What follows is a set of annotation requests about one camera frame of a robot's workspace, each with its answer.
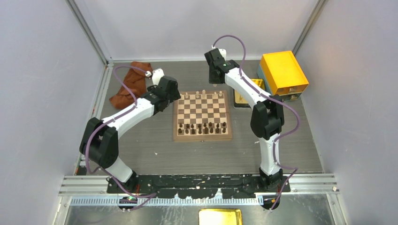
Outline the light wooden king piece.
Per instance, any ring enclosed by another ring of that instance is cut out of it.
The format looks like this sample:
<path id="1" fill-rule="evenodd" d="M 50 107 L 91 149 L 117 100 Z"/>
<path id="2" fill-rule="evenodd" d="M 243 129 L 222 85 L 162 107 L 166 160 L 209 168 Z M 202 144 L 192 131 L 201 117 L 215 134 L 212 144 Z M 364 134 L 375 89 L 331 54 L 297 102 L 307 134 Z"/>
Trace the light wooden king piece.
<path id="1" fill-rule="evenodd" d="M 206 99 L 206 91 L 205 90 L 202 90 L 202 95 L 201 95 L 201 98 L 202 99 Z"/>

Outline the gold metal tin tray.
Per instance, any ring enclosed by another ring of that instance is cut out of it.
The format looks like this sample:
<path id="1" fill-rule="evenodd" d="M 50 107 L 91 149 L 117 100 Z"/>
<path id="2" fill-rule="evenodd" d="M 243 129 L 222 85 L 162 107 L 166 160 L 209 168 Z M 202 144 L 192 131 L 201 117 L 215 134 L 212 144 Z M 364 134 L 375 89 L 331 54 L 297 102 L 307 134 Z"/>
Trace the gold metal tin tray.
<path id="1" fill-rule="evenodd" d="M 266 100 L 270 94 L 265 91 L 265 82 L 262 79 L 249 79 L 231 77 L 227 84 L 235 90 L 234 107 L 239 108 L 244 105 L 246 108 L 252 108 L 258 101 Z"/>

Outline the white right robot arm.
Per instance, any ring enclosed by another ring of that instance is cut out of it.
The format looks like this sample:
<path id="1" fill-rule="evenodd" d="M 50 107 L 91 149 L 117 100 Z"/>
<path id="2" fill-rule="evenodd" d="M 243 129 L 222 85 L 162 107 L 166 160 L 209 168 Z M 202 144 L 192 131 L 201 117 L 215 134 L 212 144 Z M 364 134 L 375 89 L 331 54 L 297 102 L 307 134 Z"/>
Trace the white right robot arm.
<path id="1" fill-rule="evenodd" d="M 225 60 L 225 55 L 226 51 L 218 48 L 204 54 L 209 65 L 209 83 L 230 86 L 249 104 L 252 110 L 250 127 L 260 143 L 260 185 L 271 193 L 283 177 L 278 141 L 284 125 L 283 107 L 246 76 L 234 60 Z"/>

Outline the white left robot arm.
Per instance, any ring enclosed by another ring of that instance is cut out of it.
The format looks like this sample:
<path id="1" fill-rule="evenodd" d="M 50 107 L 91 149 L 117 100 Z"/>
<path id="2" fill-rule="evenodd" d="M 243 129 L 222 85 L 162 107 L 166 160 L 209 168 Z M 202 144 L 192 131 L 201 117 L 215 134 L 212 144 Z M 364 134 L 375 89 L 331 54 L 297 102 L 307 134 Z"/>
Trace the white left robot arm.
<path id="1" fill-rule="evenodd" d="M 162 76 L 135 103 L 106 119 L 92 118 L 87 122 L 80 144 L 86 159 L 116 178 L 118 187 L 125 193 L 135 191 L 136 173 L 119 157 L 119 139 L 139 122 L 164 111 L 169 104 L 180 99 L 175 78 Z"/>

